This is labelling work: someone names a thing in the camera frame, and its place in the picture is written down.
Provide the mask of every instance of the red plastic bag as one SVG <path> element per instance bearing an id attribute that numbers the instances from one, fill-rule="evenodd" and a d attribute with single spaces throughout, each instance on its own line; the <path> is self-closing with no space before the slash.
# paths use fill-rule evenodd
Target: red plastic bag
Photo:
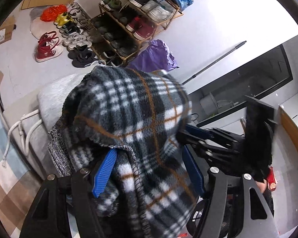
<path id="1" fill-rule="evenodd" d="M 67 11 L 67 8 L 64 4 L 60 4 L 58 6 L 51 6 L 51 7 L 46 8 L 43 11 L 40 19 L 43 21 L 54 21 L 54 20 L 56 20 L 56 18 L 59 14 L 62 14 L 66 11 Z"/>

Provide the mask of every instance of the plaid fabric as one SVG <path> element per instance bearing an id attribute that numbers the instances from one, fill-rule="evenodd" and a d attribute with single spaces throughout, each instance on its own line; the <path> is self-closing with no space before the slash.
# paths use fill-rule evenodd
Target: plaid fabric
<path id="1" fill-rule="evenodd" d="M 3 74 L 0 71 L 0 82 Z M 7 131 L 0 110 L 0 220 L 12 237 L 19 237 L 29 207 L 40 187 L 40 182 L 24 163 L 13 145 L 7 156 L 6 168 L 2 156 L 7 144 Z"/>
<path id="2" fill-rule="evenodd" d="M 94 200 L 107 237 L 177 237 L 198 196 L 175 139 L 191 113 L 166 72 L 95 67 L 65 100 L 49 151 L 62 176 L 118 149 L 104 193 Z"/>

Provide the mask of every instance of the purple plastic bag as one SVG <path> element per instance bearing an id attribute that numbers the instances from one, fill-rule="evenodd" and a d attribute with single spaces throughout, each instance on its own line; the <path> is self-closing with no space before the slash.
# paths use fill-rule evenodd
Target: purple plastic bag
<path id="1" fill-rule="evenodd" d="M 142 51 L 128 65 L 129 69 L 153 72 L 156 70 L 172 71 L 178 68 L 168 46 L 160 39 L 150 41 L 146 50 Z"/>

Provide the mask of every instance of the black frame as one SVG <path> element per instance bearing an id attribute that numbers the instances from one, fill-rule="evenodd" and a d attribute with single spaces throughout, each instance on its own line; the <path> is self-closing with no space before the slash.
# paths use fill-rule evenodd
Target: black frame
<path id="1" fill-rule="evenodd" d="M 286 51 L 285 51 L 285 48 L 284 46 L 281 44 L 277 47 L 280 47 L 282 53 L 283 53 L 283 56 L 285 58 L 285 63 L 286 63 L 286 66 L 287 66 L 287 70 L 288 70 L 288 73 L 289 73 L 289 77 L 280 81 L 279 83 L 276 83 L 274 86 L 270 87 L 269 89 L 266 89 L 264 90 L 263 92 L 259 93 L 258 95 L 254 96 L 254 98 L 256 99 L 262 99 L 264 97 L 266 97 L 267 95 L 275 92 L 276 90 L 278 90 L 279 88 L 281 88 L 282 86 L 285 86 L 287 83 L 291 82 L 293 80 L 293 76 L 292 76 L 292 72 L 291 72 L 291 68 L 290 68 L 290 64 L 289 64 L 289 61 L 288 61 L 288 57 L 287 57 L 287 54 L 286 54 Z M 240 103 L 239 105 L 236 105 L 232 108 L 229 108 L 227 109 L 226 111 L 222 112 L 222 113 L 218 113 L 217 115 L 215 116 L 212 116 L 210 118 L 207 118 L 201 122 L 199 122 L 196 126 L 197 127 L 203 127 L 207 124 L 210 124 L 214 121 L 217 121 L 225 116 L 228 116 L 230 115 L 231 113 L 235 113 L 237 112 L 238 110 L 241 110 L 243 108 L 246 107 L 246 101 Z"/>

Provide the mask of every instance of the white drawstring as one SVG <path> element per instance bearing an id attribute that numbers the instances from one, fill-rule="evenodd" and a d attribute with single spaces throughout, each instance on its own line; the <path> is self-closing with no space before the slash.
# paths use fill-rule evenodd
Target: white drawstring
<path id="1" fill-rule="evenodd" d="M 11 138 L 11 133 L 13 132 L 13 130 L 18 127 L 18 130 L 19 130 L 19 134 L 20 134 L 20 137 L 21 137 L 21 149 L 22 149 L 22 152 L 23 154 L 27 157 L 29 155 L 29 142 L 30 142 L 30 138 L 31 138 L 31 135 L 33 133 L 33 131 L 42 123 L 42 119 L 40 119 L 39 121 L 37 121 L 29 130 L 29 133 L 28 135 L 26 136 L 26 139 L 24 141 L 24 131 L 23 131 L 23 126 L 22 126 L 22 121 L 31 117 L 31 116 L 34 116 L 36 114 L 38 114 L 40 111 L 39 109 L 37 110 L 34 110 L 33 112 L 31 113 L 28 113 L 28 114 L 24 114 L 20 121 L 17 121 L 8 131 L 8 140 L 7 140 L 7 146 L 6 146 L 6 150 L 3 154 L 3 159 L 2 159 L 2 166 L 5 168 L 6 167 L 6 160 L 7 160 L 7 154 L 8 154 L 8 151 L 9 151 L 9 146 L 10 146 L 10 138 Z"/>

